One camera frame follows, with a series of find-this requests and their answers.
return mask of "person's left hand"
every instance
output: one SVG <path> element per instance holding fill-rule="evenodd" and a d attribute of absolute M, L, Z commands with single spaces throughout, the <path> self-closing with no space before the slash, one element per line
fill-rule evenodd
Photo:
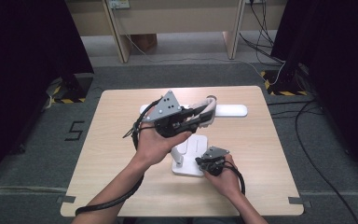
<path fill-rule="evenodd" d="M 147 167 L 161 162 L 171 149 L 190 137 L 191 132 L 179 133 L 174 137 L 165 138 L 156 132 L 153 123 L 142 123 L 139 133 L 138 149 L 134 158 L 144 162 Z"/>

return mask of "yellow and black tape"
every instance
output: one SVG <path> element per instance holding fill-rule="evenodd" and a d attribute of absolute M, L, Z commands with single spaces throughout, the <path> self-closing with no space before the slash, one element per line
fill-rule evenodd
<path fill-rule="evenodd" d="M 285 96 L 293 96 L 293 95 L 307 95 L 307 93 L 301 90 L 299 87 L 296 90 L 284 90 L 278 84 L 271 85 L 269 83 L 268 74 L 266 71 L 260 73 L 261 77 L 264 78 L 264 85 L 266 86 L 266 90 L 270 95 L 285 95 Z"/>
<path fill-rule="evenodd" d="M 65 97 L 62 97 L 62 98 L 59 98 L 57 97 L 57 95 L 59 95 L 59 92 L 61 91 L 61 85 L 59 85 L 53 95 L 52 95 L 52 98 L 53 98 L 53 103 L 56 103 L 56 104 L 73 104 L 73 103 L 84 103 L 86 101 L 86 98 L 65 98 Z"/>

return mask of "wrist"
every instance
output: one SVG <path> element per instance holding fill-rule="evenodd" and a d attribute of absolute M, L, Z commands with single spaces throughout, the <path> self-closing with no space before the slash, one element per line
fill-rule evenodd
<path fill-rule="evenodd" d="M 237 200 L 241 200 L 245 195 L 243 195 L 240 191 L 233 191 L 225 196 L 229 201 L 231 201 L 231 203 L 235 203 Z"/>
<path fill-rule="evenodd" d="M 142 160 L 134 156 L 130 161 L 130 163 L 128 164 L 128 167 L 130 167 L 132 170 L 134 170 L 137 173 L 144 174 L 150 168 L 150 165 L 147 162 L 145 162 L 145 160 Z"/>

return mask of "hazard tape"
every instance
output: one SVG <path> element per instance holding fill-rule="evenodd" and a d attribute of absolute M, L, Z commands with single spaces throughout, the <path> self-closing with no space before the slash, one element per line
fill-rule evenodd
<path fill-rule="evenodd" d="M 263 71 L 260 73 L 261 77 L 264 78 L 266 72 Z M 293 95 L 307 95 L 305 91 L 276 91 L 274 90 L 274 86 L 269 84 L 269 81 L 264 78 L 264 85 L 266 86 L 266 90 L 270 95 L 285 95 L 285 96 L 293 96 Z"/>
<path fill-rule="evenodd" d="M 86 98 L 80 99 L 53 99 L 53 103 L 56 104 L 73 104 L 73 103 L 84 103 Z"/>
<path fill-rule="evenodd" d="M 58 99 L 54 96 L 60 92 L 61 86 L 58 86 L 52 95 L 52 103 L 56 104 L 73 104 L 73 103 L 84 103 L 86 101 L 86 98 L 71 98 L 71 99 Z"/>

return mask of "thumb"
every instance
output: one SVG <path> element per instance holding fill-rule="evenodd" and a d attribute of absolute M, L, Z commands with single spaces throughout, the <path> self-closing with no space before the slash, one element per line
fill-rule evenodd
<path fill-rule="evenodd" d="M 176 145 L 179 145 L 179 144 L 185 142 L 185 140 L 188 137 L 190 137 L 191 134 L 192 134 L 192 132 L 179 133 L 174 137 L 167 138 L 167 140 L 169 141 L 170 145 L 176 146 Z"/>

